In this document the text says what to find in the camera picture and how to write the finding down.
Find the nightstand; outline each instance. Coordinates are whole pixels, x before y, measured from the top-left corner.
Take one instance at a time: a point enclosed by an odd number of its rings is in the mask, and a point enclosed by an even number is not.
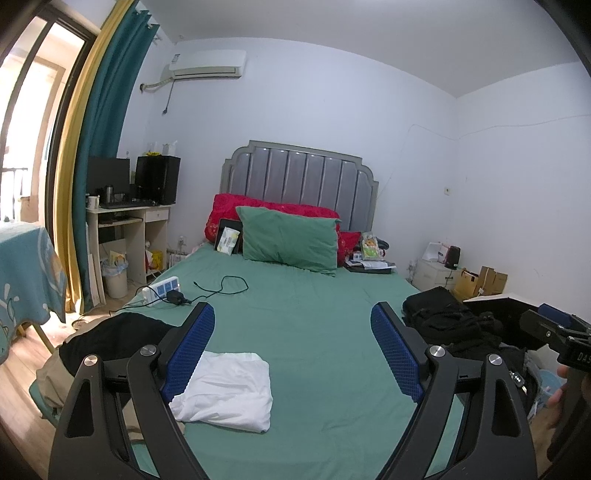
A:
[[[413,285],[421,291],[439,286],[452,290],[460,277],[460,273],[461,270],[450,270],[439,262],[419,260],[413,278]]]

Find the blue tablecloth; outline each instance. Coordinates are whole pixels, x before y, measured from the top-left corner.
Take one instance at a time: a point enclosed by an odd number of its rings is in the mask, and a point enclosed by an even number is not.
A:
[[[66,321],[66,275],[44,227],[0,222],[0,364],[22,322]]]

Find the charger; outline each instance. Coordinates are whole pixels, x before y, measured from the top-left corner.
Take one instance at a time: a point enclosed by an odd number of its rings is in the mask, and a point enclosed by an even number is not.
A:
[[[191,303],[190,300],[186,299],[185,296],[177,290],[169,290],[166,292],[166,301],[173,305],[188,305]]]

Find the black bag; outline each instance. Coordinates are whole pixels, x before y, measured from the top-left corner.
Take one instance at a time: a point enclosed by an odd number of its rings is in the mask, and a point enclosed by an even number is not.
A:
[[[409,296],[402,304],[404,323],[415,328],[431,345],[444,346],[453,356],[484,361],[500,355],[507,368],[525,380],[527,393],[518,393],[529,413],[538,393],[535,377],[525,368],[525,349],[501,347],[503,324],[490,312],[475,315],[443,287]]]

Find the green bed sheet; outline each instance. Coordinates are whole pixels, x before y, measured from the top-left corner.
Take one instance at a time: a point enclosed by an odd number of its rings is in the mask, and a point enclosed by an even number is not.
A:
[[[369,324],[387,301],[401,316],[417,290],[397,274],[338,269],[335,277],[255,262],[201,247],[165,273],[179,277],[190,299],[216,290],[224,275],[249,290],[208,299],[216,326],[212,352],[255,352],[269,363],[271,428],[263,434],[204,423],[185,438],[212,480],[375,479],[396,447],[415,404],[403,395]],[[240,290],[227,279],[225,291]],[[192,307],[159,304],[137,311],[180,325]],[[455,401],[430,473],[445,467],[463,407]],[[157,474],[147,448],[135,444],[141,468]]]

